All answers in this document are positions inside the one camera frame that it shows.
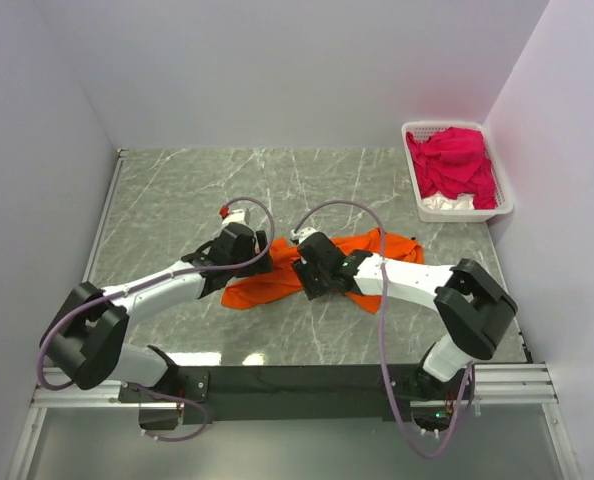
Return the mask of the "orange t shirt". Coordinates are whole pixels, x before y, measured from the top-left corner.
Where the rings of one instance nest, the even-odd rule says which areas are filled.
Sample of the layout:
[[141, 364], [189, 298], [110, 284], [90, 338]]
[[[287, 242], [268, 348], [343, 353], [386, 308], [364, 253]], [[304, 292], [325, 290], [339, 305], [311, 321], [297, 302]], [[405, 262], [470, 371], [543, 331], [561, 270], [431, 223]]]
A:
[[[394, 260], [423, 264], [423, 247], [415, 238], [393, 233], [386, 234], [386, 257]], [[362, 235], [333, 237], [332, 242], [346, 255], [354, 250], [378, 253], [380, 232], [374, 228]], [[291, 246], [285, 238], [272, 242], [270, 254], [273, 271], [244, 278], [228, 285], [223, 291], [221, 305], [235, 310], [248, 310], [257, 305], [269, 304], [303, 290], [291, 264], [298, 259], [297, 247]]]

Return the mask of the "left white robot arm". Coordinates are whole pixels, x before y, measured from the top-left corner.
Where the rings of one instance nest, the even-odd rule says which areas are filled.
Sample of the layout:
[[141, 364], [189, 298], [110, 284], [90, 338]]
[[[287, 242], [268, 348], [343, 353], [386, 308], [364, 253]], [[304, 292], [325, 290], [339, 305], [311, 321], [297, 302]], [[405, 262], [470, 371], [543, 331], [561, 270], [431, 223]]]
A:
[[266, 232], [227, 223], [216, 238], [159, 272], [123, 285], [83, 282], [73, 288], [40, 340], [39, 358], [50, 359], [69, 385], [82, 390], [120, 380], [141, 385], [153, 401], [166, 401], [176, 392], [176, 364], [157, 347], [127, 343], [129, 330], [220, 291], [233, 278], [271, 269]]

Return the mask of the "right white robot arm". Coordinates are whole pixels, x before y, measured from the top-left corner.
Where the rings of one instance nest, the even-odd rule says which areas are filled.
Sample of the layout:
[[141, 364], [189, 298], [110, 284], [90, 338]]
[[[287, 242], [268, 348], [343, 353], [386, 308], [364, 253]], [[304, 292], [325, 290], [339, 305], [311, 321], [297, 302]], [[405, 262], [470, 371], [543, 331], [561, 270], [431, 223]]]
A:
[[476, 261], [422, 265], [354, 250], [345, 254], [313, 228], [291, 232], [299, 258], [292, 268], [308, 299], [329, 292], [395, 298], [434, 310], [446, 333], [424, 354], [406, 379], [411, 399], [438, 399], [474, 360], [493, 358], [516, 316], [516, 302]]

